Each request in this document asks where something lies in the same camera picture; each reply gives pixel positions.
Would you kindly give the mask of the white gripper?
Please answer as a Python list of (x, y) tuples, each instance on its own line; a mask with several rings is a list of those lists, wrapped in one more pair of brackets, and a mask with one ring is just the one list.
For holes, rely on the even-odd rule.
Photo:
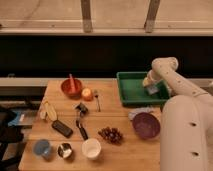
[(147, 74), (148, 86), (147, 91), (150, 95), (159, 92), (158, 84), (162, 81), (162, 78), (156, 74), (153, 70), (150, 70)]

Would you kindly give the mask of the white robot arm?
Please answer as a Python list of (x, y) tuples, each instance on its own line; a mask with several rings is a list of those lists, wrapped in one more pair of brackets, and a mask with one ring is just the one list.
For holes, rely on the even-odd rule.
[(151, 66), (149, 83), (163, 80), (176, 93), (161, 114), (160, 171), (209, 171), (213, 96), (176, 72), (175, 57), (156, 58)]

